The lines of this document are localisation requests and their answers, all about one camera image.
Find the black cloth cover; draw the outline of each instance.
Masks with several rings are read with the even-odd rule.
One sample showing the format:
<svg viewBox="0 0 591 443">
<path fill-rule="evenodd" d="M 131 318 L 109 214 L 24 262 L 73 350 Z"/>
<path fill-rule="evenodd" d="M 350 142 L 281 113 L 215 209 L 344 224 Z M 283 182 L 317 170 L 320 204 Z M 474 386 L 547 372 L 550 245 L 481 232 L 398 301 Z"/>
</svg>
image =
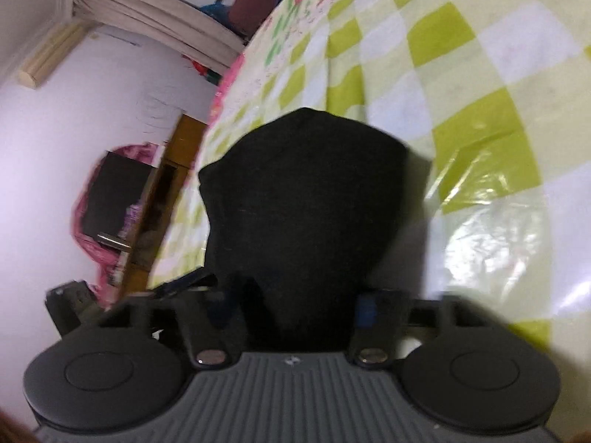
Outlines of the black cloth cover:
<svg viewBox="0 0 591 443">
<path fill-rule="evenodd" d="M 397 226 L 407 153 L 358 121 L 299 109 L 199 172 L 205 266 L 237 295 L 255 349 L 346 348 Z"/>
</svg>

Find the curtain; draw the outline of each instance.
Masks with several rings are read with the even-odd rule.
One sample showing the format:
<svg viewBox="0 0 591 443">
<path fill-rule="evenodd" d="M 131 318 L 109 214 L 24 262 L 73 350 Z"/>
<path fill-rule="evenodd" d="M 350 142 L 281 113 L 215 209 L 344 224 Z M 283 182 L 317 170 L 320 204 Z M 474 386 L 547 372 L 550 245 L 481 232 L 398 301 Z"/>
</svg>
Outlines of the curtain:
<svg viewBox="0 0 591 443">
<path fill-rule="evenodd" d="M 244 49 L 241 38 L 181 0 L 74 0 L 74 14 L 146 35 L 221 75 Z"/>
</svg>

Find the black round disc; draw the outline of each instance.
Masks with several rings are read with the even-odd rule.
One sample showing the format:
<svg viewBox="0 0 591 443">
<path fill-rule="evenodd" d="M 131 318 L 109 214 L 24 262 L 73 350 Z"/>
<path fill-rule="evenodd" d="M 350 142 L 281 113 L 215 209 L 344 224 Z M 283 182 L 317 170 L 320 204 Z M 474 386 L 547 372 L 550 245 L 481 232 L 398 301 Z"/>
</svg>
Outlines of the black round disc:
<svg viewBox="0 0 591 443">
<path fill-rule="evenodd" d="M 183 381 L 176 355 L 131 328 L 76 331 L 41 353 L 24 376 L 25 396 L 49 424 L 101 432 L 162 411 Z"/>
<path fill-rule="evenodd" d="M 425 343 L 405 359 L 401 381 L 410 400 L 436 420 L 491 434 L 542 423 L 560 391 L 548 357 L 492 328 Z"/>
</svg>

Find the checkered bedsheet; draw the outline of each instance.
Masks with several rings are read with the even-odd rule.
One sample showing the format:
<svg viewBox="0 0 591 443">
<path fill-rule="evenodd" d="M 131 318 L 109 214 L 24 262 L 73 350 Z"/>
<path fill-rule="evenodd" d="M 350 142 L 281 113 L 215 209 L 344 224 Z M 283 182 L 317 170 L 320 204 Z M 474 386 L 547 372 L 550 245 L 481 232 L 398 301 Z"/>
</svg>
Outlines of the checkered bedsheet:
<svg viewBox="0 0 591 443">
<path fill-rule="evenodd" d="M 571 388 L 554 427 L 583 421 L 566 414 L 590 398 L 575 382 L 591 381 L 591 0 L 284 0 L 229 79 L 197 168 L 299 107 L 405 141 L 433 161 L 414 213 L 425 293 L 469 295 L 550 345 Z M 198 185 L 153 284 L 203 261 Z"/>
</svg>

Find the pink fabric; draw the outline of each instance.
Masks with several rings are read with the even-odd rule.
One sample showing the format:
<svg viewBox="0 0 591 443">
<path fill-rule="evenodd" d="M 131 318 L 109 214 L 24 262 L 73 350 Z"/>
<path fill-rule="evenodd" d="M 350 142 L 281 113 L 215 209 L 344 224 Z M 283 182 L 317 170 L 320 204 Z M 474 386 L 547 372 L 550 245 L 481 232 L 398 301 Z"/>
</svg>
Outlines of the pink fabric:
<svg viewBox="0 0 591 443">
<path fill-rule="evenodd" d="M 232 63 L 230 69 L 223 76 L 220 86 L 218 87 L 218 91 L 213 98 L 212 109 L 209 111 L 209 127 L 214 126 L 219 116 L 222 114 L 223 100 L 226 98 L 226 94 L 230 90 L 232 84 L 236 81 L 238 73 L 240 73 L 240 69 L 242 68 L 243 64 L 244 53 L 241 53 L 240 56 L 236 58 L 235 62 Z"/>
<path fill-rule="evenodd" d="M 157 144 L 130 144 L 128 146 L 121 146 L 113 150 L 113 153 L 122 155 L 123 157 L 132 158 L 142 163 L 151 164 L 154 154 L 158 148 Z M 74 205 L 74 212 L 72 215 L 72 236 L 80 248 L 99 264 L 98 280 L 95 282 L 88 282 L 88 286 L 96 295 L 98 303 L 103 307 L 108 307 L 113 304 L 118 295 L 116 287 L 109 284 L 111 275 L 117 266 L 119 260 L 119 253 L 114 250 L 99 245 L 95 240 L 82 233 L 82 217 L 86 211 L 88 204 L 88 190 L 92 182 L 100 171 L 105 158 L 102 158 L 94 167 L 90 178 L 85 184 L 85 189 L 82 192 L 78 202 Z"/>
</svg>

